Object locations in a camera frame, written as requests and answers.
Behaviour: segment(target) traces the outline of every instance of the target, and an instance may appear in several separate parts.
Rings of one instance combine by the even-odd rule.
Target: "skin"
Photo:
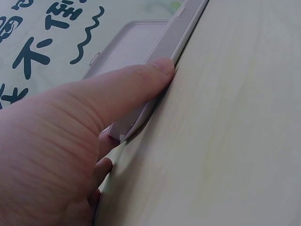
[[[104,158],[119,143],[100,132],[164,89],[170,59],[67,83],[0,111],[1,225],[92,225]]]

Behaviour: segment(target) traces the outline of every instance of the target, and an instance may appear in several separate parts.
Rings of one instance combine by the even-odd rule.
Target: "table surface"
[[[300,225],[300,9],[209,1],[162,103],[118,149],[96,225]]]

